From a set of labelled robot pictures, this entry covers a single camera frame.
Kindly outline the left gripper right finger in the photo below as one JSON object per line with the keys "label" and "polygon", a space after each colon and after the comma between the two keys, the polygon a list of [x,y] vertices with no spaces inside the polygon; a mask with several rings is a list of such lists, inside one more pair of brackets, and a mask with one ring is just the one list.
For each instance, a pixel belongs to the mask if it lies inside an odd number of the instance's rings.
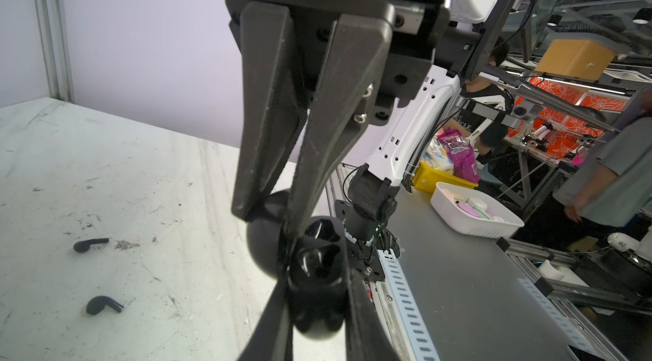
{"label": "left gripper right finger", "polygon": [[346,359],[399,360],[385,333],[375,306],[368,296],[364,280],[356,270],[346,276],[348,310],[346,313]]}

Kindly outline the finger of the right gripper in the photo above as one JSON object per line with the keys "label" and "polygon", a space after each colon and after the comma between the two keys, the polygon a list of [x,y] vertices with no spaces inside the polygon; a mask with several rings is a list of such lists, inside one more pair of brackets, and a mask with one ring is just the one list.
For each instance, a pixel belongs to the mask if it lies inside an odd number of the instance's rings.
{"label": "finger of the right gripper", "polygon": [[290,9],[250,2],[240,19],[244,125],[232,213],[250,221],[272,194],[307,121]]}
{"label": "finger of the right gripper", "polygon": [[287,238],[303,235],[329,176],[368,128],[391,41],[382,19],[343,15],[334,25],[290,189]]}

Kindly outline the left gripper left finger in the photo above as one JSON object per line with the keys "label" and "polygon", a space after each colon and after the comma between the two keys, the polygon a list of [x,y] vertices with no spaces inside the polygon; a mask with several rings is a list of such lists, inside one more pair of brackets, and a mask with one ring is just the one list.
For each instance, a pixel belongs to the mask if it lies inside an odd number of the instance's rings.
{"label": "left gripper left finger", "polygon": [[256,329],[238,361],[293,359],[293,325],[290,321],[287,291],[287,283],[277,281]]}

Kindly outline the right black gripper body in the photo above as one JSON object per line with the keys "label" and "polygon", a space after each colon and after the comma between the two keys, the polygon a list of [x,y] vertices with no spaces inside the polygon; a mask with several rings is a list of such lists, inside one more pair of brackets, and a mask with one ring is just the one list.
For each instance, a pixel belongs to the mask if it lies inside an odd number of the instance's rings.
{"label": "right black gripper body", "polygon": [[379,96],[370,123],[387,124],[395,105],[416,98],[434,60],[435,47],[450,20],[451,0],[225,0],[231,30],[241,31],[239,16],[252,1],[289,8],[298,41],[299,70],[308,95],[314,95],[334,23],[343,14],[388,21],[393,28]]}

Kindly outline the black round earbud charging case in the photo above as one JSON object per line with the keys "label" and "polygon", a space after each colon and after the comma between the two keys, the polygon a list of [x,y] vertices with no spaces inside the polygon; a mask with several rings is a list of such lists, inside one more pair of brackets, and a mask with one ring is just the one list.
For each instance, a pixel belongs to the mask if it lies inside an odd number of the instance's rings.
{"label": "black round earbud charging case", "polygon": [[332,337],[343,326],[347,309],[346,237],[338,218],[309,218],[303,235],[289,241],[282,220],[290,191],[266,197],[254,209],[246,230],[256,265],[287,283],[290,320],[313,340]]}

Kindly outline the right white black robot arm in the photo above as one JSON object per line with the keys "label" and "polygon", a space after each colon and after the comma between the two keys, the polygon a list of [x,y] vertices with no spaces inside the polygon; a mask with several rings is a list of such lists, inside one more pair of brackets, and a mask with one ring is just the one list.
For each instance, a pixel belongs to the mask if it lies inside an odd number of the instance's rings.
{"label": "right white black robot arm", "polygon": [[[233,214],[256,265],[330,275],[346,239],[372,242],[424,137],[488,60],[510,0],[225,0],[242,57]],[[305,233],[336,167],[371,126],[389,133],[352,181],[336,237]]]}

